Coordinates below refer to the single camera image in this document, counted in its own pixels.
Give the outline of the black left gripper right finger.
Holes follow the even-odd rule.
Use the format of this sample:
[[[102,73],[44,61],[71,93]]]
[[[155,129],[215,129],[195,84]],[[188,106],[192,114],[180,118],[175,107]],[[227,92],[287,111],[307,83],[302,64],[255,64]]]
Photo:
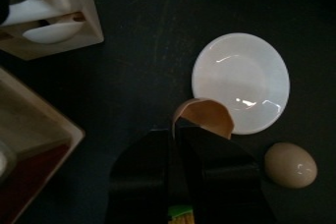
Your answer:
[[[180,129],[179,147],[196,224],[276,224],[244,148],[199,127]]]

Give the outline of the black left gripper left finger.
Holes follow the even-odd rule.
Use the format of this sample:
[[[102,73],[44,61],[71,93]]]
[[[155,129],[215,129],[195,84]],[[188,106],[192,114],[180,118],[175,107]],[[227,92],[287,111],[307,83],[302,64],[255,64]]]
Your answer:
[[[106,224],[168,224],[168,164],[168,131],[151,131],[114,164]]]

